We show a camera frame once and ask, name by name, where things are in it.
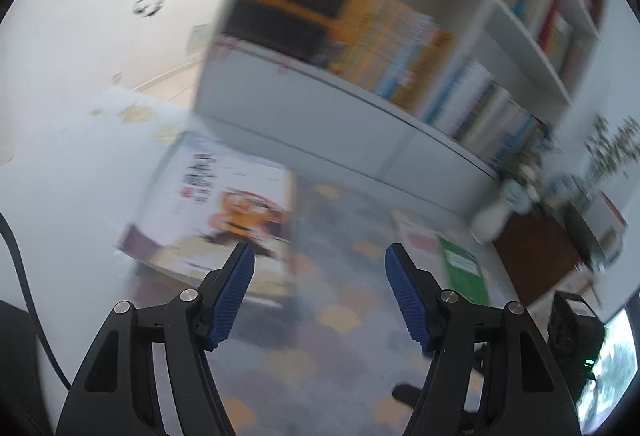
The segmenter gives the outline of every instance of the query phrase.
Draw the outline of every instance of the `white bookshelf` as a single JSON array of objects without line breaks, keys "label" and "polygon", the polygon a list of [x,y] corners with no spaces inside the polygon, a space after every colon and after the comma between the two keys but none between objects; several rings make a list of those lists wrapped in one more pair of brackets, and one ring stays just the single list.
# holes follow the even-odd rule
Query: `white bookshelf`
[{"label": "white bookshelf", "polygon": [[[460,198],[460,189],[466,187],[464,196],[468,201],[470,193],[486,192],[486,178],[495,178],[495,172],[464,147],[422,122],[432,99],[449,80],[460,61],[466,55],[478,58],[494,74],[498,83],[511,92],[518,104],[551,125],[572,105],[573,95],[577,92],[579,83],[566,88],[537,43],[540,29],[553,0],[541,0],[540,8],[528,25],[521,22],[502,0],[401,1],[433,16],[435,22],[456,36],[449,58],[434,77],[430,92],[427,92],[413,115],[334,74],[244,41],[238,43],[237,49],[239,54],[245,56],[244,61],[252,64],[252,77],[238,83],[238,95],[234,97],[225,95],[219,88],[207,91],[207,86],[214,87],[218,84],[221,80],[219,77],[222,77],[226,84],[230,84],[232,80],[228,66],[207,63],[196,100],[196,112],[280,142],[289,142],[289,139],[295,138],[296,148],[303,149],[305,153],[330,159],[353,171],[414,193],[456,212],[466,211],[466,206],[462,205]],[[559,1],[566,19],[578,33],[590,39],[589,45],[593,50],[598,41],[598,31],[586,6],[581,0]],[[589,59],[590,52],[586,55],[585,65]],[[304,87],[300,94],[304,93],[307,97],[303,98],[293,90],[293,93],[287,93],[289,90],[283,93],[284,90],[278,86],[281,83],[275,77],[281,74],[276,65],[283,62],[289,67],[288,70],[296,73],[296,76],[303,76],[297,77],[296,81]],[[583,71],[584,67],[578,70],[578,73]],[[251,88],[257,80],[261,81],[262,87]],[[322,85],[326,88],[326,101],[317,98],[315,93],[322,91]],[[291,99],[292,96],[294,102],[287,106],[289,112],[300,112],[300,116],[308,119],[296,122],[295,119],[286,116],[284,111],[270,108],[271,101],[268,99]],[[335,102],[332,103],[329,96],[332,96]],[[264,106],[263,114],[254,112],[254,109],[247,109],[251,106],[255,106],[256,109]],[[318,143],[315,138],[315,135],[322,135],[322,126],[321,122],[316,126],[310,126],[315,118],[308,115],[307,108],[314,106],[317,107],[318,113],[325,113],[326,127],[333,128],[331,132],[327,132],[327,135],[334,139],[333,147],[328,143]],[[341,111],[334,109],[335,106],[347,106],[351,110],[351,126],[339,124],[334,127],[333,124],[348,120]],[[280,113],[282,124],[273,124],[278,118],[268,115],[274,113]],[[370,126],[370,121],[376,121],[375,127]],[[309,127],[314,127],[315,130],[308,131]],[[362,132],[356,135],[358,138],[348,138],[350,131],[357,128],[362,129]],[[342,131],[342,137],[337,133],[338,130]],[[380,148],[369,152],[366,151],[369,149],[367,139],[372,137],[377,139],[376,142],[380,142]],[[340,138],[346,139],[342,145]],[[365,149],[366,153],[361,153],[359,149]],[[430,172],[431,164],[441,163],[440,161],[429,161],[422,166],[421,164],[425,164],[424,161],[418,163],[415,156],[408,155],[422,151],[431,155],[439,153],[438,157],[447,160],[446,164],[450,165],[444,167],[444,171],[449,171],[449,174],[452,174],[452,171],[465,173],[458,190],[449,193],[447,178],[440,173],[434,175]],[[459,164],[460,160],[464,161],[463,165]],[[433,188],[419,191],[428,185]]]}]

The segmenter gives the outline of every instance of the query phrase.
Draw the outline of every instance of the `patterned rug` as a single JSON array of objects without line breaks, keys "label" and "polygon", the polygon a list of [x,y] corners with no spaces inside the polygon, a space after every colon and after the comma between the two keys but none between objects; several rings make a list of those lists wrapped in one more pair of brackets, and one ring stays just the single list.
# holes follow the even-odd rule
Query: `patterned rug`
[{"label": "patterned rug", "polygon": [[[383,254],[399,241],[394,216],[437,225],[351,190],[305,177],[297,183],[291,297],[282,309],[243,302],[230,338],[208,353],[226,411],[239,436],[400,435],[411,411],[391,390],[421,386],[430,361],[402,321]],[[140,265],[132,299],[160,304],[182,289]],[[162,346],[154,355],[164,359]],[[158,375],[167,432],[181,434],[166,370]],[[468,408],[479,403],[481,386],[474,373]]]}]

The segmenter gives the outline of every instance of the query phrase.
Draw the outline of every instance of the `wooden cabinet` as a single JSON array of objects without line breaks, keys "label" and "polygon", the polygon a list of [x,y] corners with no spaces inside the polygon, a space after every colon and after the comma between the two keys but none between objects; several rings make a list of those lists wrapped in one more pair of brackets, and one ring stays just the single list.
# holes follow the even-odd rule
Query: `wooden cabinet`
[{"label": "wooden cabinet", "polygon": [[514,214],[494,245],[524,305],[544,295],[581,261],[567,233],[548,216]]}]

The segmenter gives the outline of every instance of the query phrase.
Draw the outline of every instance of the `potted plant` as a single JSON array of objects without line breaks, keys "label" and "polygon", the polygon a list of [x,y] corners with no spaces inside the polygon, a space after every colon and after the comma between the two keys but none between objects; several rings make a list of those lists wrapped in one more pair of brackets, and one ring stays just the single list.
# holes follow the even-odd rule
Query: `potted plant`
[{"label": "potted plant", "polygon": [[585,142],[591,162],[584,178],[578,180],[579,195],[575,200],[578,209],[588,205],[591,194],[605,180],[640,161],[640,124],[628,117],[618,131],[609,131],[609,123],[598,115],[594,122],[594,133]]}]

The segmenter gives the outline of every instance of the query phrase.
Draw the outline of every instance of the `floor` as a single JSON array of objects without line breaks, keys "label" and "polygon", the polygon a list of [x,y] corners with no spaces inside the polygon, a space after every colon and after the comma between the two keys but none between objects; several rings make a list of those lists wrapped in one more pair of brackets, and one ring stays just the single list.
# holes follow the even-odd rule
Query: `floor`
[{"label": "floor", "polygon": [[198,63],[140,92],[159,101],[189,109],[193,106],[201,71],[202,63]]}]

